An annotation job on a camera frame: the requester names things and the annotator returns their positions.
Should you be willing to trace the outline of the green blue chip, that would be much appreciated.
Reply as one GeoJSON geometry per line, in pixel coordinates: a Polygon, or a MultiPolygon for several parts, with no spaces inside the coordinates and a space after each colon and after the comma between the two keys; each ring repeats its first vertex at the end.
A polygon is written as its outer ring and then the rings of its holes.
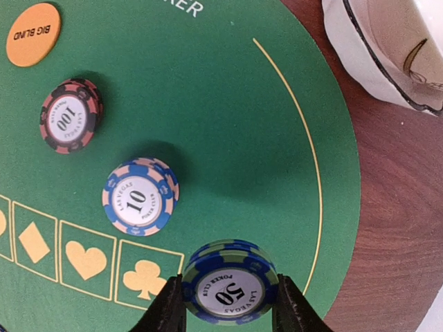
{"type": "Polygon", "coordinates": [[[193,315],[211,324],[241,325],[260,318],[275,303],[278,274],[261,247],[222,239],[192,254],[181,287],[193,315]]]}

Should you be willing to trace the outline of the blue tan chip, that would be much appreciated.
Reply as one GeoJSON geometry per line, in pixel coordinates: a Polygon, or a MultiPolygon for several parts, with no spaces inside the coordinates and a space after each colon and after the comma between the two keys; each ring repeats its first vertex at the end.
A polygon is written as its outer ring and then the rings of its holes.
{"type": "Polygon", "coordinates": [[[135,158],[110,173],[102,191],[102,206],[121,232],[148,237],[162,230],[179,201],[179,182],[157,158],[135,158]]]}

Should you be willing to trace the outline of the orange round blind button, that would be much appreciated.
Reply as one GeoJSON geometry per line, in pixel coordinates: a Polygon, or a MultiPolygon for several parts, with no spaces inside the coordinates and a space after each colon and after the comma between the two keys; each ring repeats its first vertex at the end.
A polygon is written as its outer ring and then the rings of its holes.
{"type": "Polygon", "coordinates": [[[55,46],[62,18],[51,3],[37,3],[24,10],[10,28],[6,39],[6,55],[18,67],[34,66],[55,46]]]}

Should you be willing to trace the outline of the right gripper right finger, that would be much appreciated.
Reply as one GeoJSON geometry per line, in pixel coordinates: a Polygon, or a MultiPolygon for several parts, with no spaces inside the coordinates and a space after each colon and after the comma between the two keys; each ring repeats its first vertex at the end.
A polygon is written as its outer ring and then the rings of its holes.
{"type": "Polygon", "coordinates": [[[275,301],[276,332],[333,332],[289,276],[278,274],[278,280],[275,301]]]}

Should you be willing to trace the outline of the orange black chip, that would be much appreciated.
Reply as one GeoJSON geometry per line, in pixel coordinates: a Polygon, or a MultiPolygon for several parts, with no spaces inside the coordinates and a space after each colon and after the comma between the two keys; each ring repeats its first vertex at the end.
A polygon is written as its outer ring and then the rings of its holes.
{"type": "Polygon", "coordinates": [[[40,113],[40,133],[57,153],[70,154],[91,142],[104,114],[98,87],[91,80],[71,78],[45,99],[40,113]]]}

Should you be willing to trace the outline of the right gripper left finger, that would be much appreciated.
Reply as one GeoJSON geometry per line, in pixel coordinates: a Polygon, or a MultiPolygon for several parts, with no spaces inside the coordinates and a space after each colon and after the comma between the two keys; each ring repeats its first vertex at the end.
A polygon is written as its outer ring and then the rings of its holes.
{"type": "Polygon", "coordinates": [[[185,332],[186,307],[182,275],[170,277],[142,318],[130,332],[185,332]]]}

